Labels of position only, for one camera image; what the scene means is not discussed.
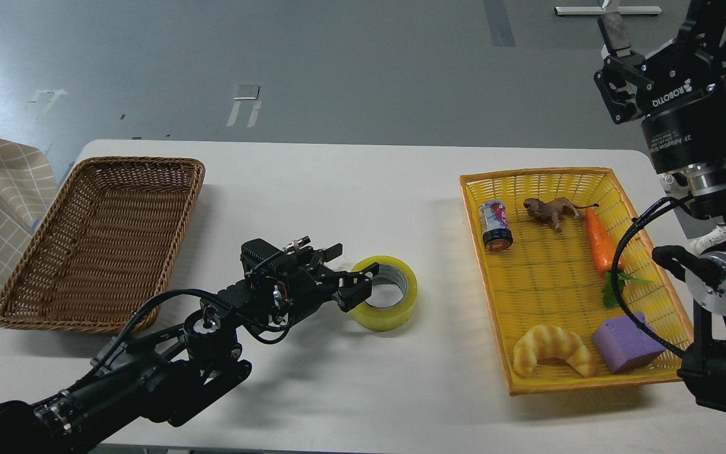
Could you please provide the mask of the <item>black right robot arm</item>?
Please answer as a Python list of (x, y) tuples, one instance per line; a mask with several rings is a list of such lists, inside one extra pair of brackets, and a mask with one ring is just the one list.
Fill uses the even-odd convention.
[[(726, 223), (726, 1), (692, 1), (673, 40), (642, 55), (631, 47), (619, 8), (603, 3), (597, 25), (607, 48), (594, 74), (614, 123), (642, 121), (648, 153), (659, 175), (679, 173), (688, 194), (664, 197), (627, 229), (611, 264), (611, 287), (627, 307), (618, 284), (622, 251), (654, 219), (673, 209), (692, 218)], [(677, 374), (698, 405), (726, 413), (726, 241), (699, 255), (680, 245), (662, 245), (652, 258), (685, 282), (693, 297), (693, 341), (676, 347), (636, 326), (682, 360)]]

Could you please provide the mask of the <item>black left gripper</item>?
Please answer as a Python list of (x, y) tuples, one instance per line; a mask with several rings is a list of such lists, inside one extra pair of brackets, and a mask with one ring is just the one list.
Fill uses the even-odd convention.
[(380, 263), (372, 262), (359, 271), (335, 272), (326, 267), (326, 262), (342, 254), (341, 243), (313, 250), (309, 262), (277, 277), (284, 284), (286, 299), (290, 301), (290, 316), (311, 316), (328, 301), (336, 302), (343, 313), (348, 313), (372, 295)]

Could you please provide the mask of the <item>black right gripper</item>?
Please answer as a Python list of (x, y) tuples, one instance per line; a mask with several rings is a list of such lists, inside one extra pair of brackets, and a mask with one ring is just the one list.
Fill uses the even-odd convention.
[[(675, 38), (643, 55), (620, 13), (597, 26), (606, 48), (594, 83), (615, 124), (642, 121), (657, 173), (726, 157), (726, 1), (691, 1)], [(648, 86), (640, 87), (649, 80)]]

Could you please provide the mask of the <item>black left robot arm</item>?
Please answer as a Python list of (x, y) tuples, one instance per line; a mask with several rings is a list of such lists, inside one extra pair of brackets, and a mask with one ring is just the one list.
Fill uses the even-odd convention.
[(236, 284), (150, 298), (69, 388), (34, 404), (0, 403), (0, 453), (87, 453), (136, 419), (182, 426), (250, 376), (239, 328), (273, 345), (326, 302), (348, 313), (372, 295), (379, 262), (334, 271), (326, 263), (342, 245), (309, 242), (251, 240)]

